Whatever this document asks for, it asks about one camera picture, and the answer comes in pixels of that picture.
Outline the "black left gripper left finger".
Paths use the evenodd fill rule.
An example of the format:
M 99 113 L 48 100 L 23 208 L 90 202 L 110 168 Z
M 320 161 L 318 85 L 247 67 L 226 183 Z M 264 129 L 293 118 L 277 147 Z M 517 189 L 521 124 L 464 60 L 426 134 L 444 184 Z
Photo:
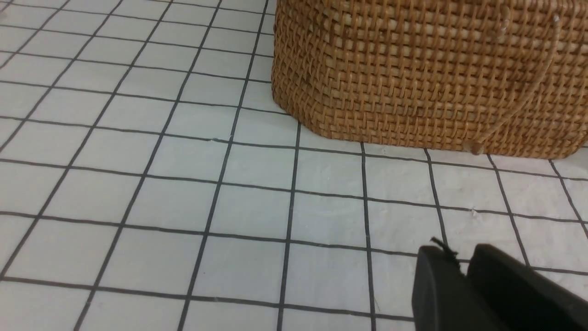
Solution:
M 457 253 L 433 237 L 418 250 L 412 293 L 417 331 L 504 331 L 461 272 Z

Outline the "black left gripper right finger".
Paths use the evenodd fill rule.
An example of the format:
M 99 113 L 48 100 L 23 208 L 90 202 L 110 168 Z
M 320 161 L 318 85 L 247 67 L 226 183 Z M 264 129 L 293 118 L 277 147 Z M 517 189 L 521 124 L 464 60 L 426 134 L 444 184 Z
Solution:
M 476 246 L 468 280 L 511 331 L 586 331 L 586 300 L 490 244 Z

